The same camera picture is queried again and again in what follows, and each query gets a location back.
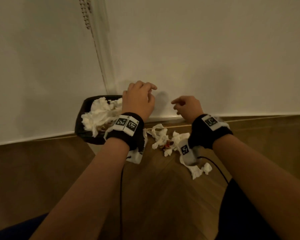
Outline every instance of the wrist strap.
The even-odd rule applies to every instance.
[[[143,136],[144,125],[142,118],[136,113],[123,113],[106,130],[104,139],[116,137],[127,143],[130,151],[138,148],[139,152],[143,152],[145,145]]]
[[[227,134],[233,135],[226,122],[218,121],[209,114],[202,114],[192,123],[192,132],[188,140],[189,147],[203,146],[212,149],[214,141]]]

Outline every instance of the person's right arm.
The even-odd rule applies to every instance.
[[[172,104],[189,123],[203,114],[193,96],[182,96]],[[300,180],[233,135],[215,140],[212,147],[275,232],[282,239],[300,239]]]

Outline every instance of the hand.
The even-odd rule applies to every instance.
[[[122,95],[122,113],[135,113],[146,122],[155,107],[155,97],[151,94],[156,85],[137,81],[130,83],[128,90]]]
[[[177,115],[181,115],[188,123],[193,121],[204,112],[200,101],[194,96],[181,96],[171,102],[175,104],[173,109],[177,110]]]

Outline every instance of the wooden floor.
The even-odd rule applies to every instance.
[[[300,116],[231,122],[230,127],[240,140],[300,179]],[[176,131],[189,132],[190,127]],[[214,239],[227,186],[223,177],[212,166],[208,176],[192,180],[178,153],[164,157],[148,138],[140,165],[126,162],[124,167],[124,239]],[[231,178],[211,150],[201,154]],[[93,157],[78,137],[0,146],[0,229],[51,210]],[[118,239],[119,226],[118,187],[99,239]]]

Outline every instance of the white wall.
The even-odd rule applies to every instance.
[[[0,0],[0,144],[71,133],[105,93],[78,0]]]
[[[155,83],[154,117],[300,113],[300,0],[106,0],[116,87]]]

